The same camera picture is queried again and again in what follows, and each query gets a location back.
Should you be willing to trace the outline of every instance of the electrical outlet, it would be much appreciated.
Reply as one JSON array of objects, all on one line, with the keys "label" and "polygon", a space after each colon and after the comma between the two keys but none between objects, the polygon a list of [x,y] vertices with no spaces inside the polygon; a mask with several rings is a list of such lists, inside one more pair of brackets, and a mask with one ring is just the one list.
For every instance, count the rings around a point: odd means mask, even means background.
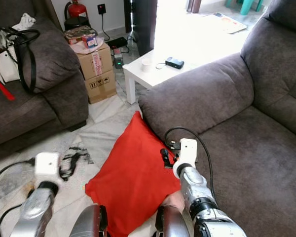
[{"label": "electrical outlet", "polygon": [[99,15],[102,15],[102,14],[106,13],[107,10],[105,9],[105,4],[99,4],[98,5],[98,11],[99,11]]}]

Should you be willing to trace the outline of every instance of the red fire extinguisher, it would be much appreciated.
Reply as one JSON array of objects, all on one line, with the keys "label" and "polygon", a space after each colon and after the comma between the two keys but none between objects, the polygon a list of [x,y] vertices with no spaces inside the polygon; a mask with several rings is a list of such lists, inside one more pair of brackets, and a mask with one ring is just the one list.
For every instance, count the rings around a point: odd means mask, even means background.
[{"label": "red fire extinguisher", "polygon": [[78,0],[70,1],[65,6],[65,19],[68,19],[67,11],[70,17],[88,17],[87,8],[85,5],[78,3]]}]

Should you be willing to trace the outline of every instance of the stool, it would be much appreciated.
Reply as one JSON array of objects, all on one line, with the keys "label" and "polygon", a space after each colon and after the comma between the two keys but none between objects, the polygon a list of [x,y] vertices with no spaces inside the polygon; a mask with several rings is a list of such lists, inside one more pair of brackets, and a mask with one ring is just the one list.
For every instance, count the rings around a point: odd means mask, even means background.
[{"label": "stool", "polygon": [[[230,7],[231,2],[232,2],[232,0],[227,0],[225,6]],[[254,0],[239,0],[238,2],[242,3],[240,14],[247,15]],[[263,3],[263,0],[259,0],[256,11],[260,11],[260,9],[262,7],[262,3]]]}]

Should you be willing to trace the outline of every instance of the sofa armrest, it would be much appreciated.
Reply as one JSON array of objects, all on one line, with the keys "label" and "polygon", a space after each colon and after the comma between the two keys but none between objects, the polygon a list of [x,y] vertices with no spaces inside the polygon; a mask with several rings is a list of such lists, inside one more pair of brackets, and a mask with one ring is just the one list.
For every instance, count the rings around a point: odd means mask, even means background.
[{"label": "sofa armrest", "polygon": [[[30,43],[36,61],[36,85],[34,93],[46,91],[75,75],[80,63],[62,33],[46,17],[37,17],[31,29],[40,36]],[[27,85],[31,83],[31,61],[28,50],[22,47],[23,74]]]},{"label": "sofa armrest", "polygon": [[202,133],[250,106],[253,98],[251,74],[237,53],[153,87],[139,98],[139,106],[145,121],[164,141],[171,127]]}]

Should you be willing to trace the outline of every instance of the black bag strap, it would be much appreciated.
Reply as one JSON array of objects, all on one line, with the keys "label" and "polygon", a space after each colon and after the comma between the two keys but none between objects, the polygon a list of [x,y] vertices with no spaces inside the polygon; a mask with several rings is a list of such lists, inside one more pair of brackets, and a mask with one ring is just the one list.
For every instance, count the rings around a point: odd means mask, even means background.
[{"label": "black bag strap", "polygon": [[[27,37],[25,35],[27,33],[35,33],[35,35],[32,37]],[[32,29],[32,30],[16,31],[16,32],[10,33],[6,36],[7,38],[9,38],[11,36],[18,36],[16,38],[16,40],[14,41],[14,49],[15,49],[15,54],[16,54],[16,58],[17,58],[17,62],[18,62],[20,81],[21,81],[21,84],[24,87],[24,89],[28,92],[33,92],[35,89],[35,84],[36,84],[36,61],[35,61],[34,54],[33,54],[32,50],[30,49],[29,43],[30,43],[30,41],[37,39],[39,37],[39,35],[40,35],[40,33],[38,30]],[[30,87],[28,87],[28,85],[26,84],[25,79],[24,79],[24,74],[23,74],[23,63],[22,63],[21,50],[20,50],[20,46],[22,44],[26,45],[26,48],[29,52],[30,61],[31,61]]]}]

